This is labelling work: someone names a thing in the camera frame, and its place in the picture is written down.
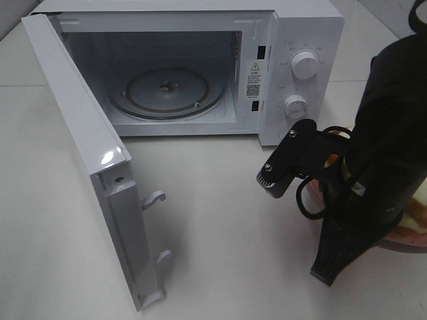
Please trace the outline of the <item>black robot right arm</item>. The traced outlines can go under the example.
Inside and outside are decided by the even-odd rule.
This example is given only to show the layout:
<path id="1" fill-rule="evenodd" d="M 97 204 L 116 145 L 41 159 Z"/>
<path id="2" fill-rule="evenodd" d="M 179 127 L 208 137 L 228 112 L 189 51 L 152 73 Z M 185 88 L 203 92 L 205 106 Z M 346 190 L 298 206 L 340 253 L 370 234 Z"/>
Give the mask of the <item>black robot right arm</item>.
<path id="1" fill-rule="evenodd" d="M 375 246 L 401 221 L 404 208 L 426 178 L 426 23 L 416 1 L 408 23 L 413 32 L 383 49 L 370 76 L 354 128 L 336 162 L 317 133 L 297 168 L 324 186 L 322 231 L 311 273 L 331 285 L 349 264 Z"/>

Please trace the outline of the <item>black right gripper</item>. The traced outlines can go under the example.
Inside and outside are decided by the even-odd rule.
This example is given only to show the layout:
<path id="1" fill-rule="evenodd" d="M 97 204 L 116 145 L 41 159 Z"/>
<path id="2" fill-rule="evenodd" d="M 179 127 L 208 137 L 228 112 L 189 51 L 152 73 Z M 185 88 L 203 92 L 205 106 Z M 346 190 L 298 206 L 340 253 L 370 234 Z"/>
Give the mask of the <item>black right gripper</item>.
<path id="1" fill-rule="evenodd" d="M 390 131 L 380 138 L 373 149 L 362 155 L 353 173 L 343 172 L 346 148 L 351 137 L 341 136 L 347 129 L 294 129 L 293 175 L 304 181 L 298 187 L 296 200 L 302 214 L 311 220 L 324 218 L 318 245 L 318 252 L 310 274 L 327 286 L 347 266 L 375 246 L 400 222 L 400 211 L 385 209 L 389 218 L 375 222 L 374 214 L 381 211 L 379 205 L 369 204 L 355 192 L 361 177 L 377 158 L 384 158 L 390 144 L 396 138 L 396 131 Z M 325 208 L 309 213 L 302 202 L 302 189 L 316 180 L 323 191 Z"/>

